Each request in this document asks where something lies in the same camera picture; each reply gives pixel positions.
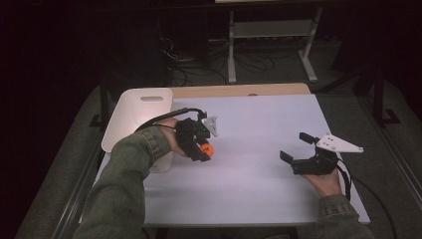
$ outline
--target equipment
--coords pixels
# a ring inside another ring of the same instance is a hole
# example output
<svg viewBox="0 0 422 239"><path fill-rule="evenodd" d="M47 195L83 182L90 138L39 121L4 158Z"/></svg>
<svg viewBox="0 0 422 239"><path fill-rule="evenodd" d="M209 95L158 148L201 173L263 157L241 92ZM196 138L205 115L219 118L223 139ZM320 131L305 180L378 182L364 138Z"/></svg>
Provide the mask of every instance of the equipment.
<svg viewBox="0 0 422 239"><path fill-rule="evenodd" d="M160 120L165 120L175 116L183 115L188 112L198 112L198 120L195 121L191 118L180 120L176 123L174 132L176 134L176 140L180 148L188 155L193 161L207 161L211 159L211 151L214 149L209 144L207 138L218 136L216 117L207 117L207 114L198 109L184 108L175 112L171 112L160 117L150 119L143 125L141 125L136 131L143 128L160 125L157 123Z"/></svg>
<svg viewBox="0 0 422 239"><path fill-rule="evenodd" d="M287 153L280 151L280 159L290 164L293 169L293 174L313 174L324 175L332 173L335 168L340 171L345 186L345 196L350 200L351 175L337 165L341 160L337 157L337 152L363 152L362 147L358 147L343 139L327 133L322 138L310 136L307 133L301 132L299 138L309 144L316 146L316 154L309 159L296 159Z"/></svg>

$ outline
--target table leg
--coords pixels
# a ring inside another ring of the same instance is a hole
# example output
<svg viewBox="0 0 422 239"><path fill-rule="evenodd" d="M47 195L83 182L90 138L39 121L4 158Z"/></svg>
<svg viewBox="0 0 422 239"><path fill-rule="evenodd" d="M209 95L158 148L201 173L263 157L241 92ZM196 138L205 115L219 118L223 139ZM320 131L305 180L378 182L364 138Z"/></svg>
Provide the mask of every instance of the table leg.
<svg viewBox="0 0 422 239"><path fill-rule="evenodd" d="M301 57L302 64L305 67L305 71L308 74L308 78L310 79L310 82L316 83L317 82L317 75L314 72L313 66L311 65L310 59L308 58L308 55L310 54L311 46L313 45L314 37L317 32L317 25L319 22L320 14L322 13L322 8L316 9L316 14L313 18L313 23L311 25L310 33L308 34L308 41L305 45L305 48L303 50L299 50L299 56Z"/></svg>
<svg viewBox="0 0 422 239"><path fill-rule="evenodd" d="M227 61L229 71L229 84L236 84L236 69L235 59L233 57L233 44L234 44L234 16L233 11L230 11L230 32L229 32L229 59Z"/></svg>

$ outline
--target person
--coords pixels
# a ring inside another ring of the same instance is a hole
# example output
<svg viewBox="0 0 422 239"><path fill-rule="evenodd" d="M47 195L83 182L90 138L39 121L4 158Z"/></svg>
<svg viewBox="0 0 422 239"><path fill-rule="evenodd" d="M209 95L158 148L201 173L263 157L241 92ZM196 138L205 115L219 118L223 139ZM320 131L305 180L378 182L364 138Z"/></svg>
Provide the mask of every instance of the person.
<svg viewBox="0 0 422 239"><path fill-rule="evenodd" d="M176 122L177 119L162 120L158 124L163 126L134 132L113 147L108 164L86 199L75 239L145 237L143 180L155 161L170 150L186 156L172 129ZM373 238L342 195L336 170L329 175L304 178L321 196L316 224L318 238Z"/></svg>

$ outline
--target green jacket sleeve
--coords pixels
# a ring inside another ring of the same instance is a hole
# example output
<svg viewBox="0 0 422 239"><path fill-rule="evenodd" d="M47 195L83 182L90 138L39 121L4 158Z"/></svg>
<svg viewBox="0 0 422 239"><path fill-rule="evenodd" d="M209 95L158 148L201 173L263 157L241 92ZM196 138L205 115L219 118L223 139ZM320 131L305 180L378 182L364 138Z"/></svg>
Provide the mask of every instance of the green jacket sleeve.
<svg viewBox="0 0 422 239"><path fill-rule="evenodd" d="M145 218L143 180L170 145L157 127L119 141L91 189L74 238L139 238Z"/></svg>
<svg viewBox="0 0 422 239"><path fill-rule="evenodd" d="M359 215L345 196L329 196L319 200L316 224L320 239L373 239L371 231L358 219Z"/></svg>

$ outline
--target white table surface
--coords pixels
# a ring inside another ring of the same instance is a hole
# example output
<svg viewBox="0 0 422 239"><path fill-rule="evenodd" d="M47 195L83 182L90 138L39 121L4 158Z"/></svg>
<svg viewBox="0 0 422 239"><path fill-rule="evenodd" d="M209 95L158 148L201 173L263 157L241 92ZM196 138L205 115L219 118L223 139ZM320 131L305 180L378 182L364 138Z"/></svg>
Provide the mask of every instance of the white table surface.
<svg viewBox="0 0 422 239"><path fill-rule="evenodd" d="M145 226L292 226L317 221L314 188L279 158L280 150L295 159L313 156L314 147L301 141L299 133L321 137L329 132L314 95L174 99L172 108L198 108L218 117L219 136L209 139L215 148L211 160L194 162L175 153L167 172L145 179ZM195 113L179 119L188 117L197 120ZM106 154L98 177L108 159ZM359 221L369 223L354 185L351 204Z"/></svg>

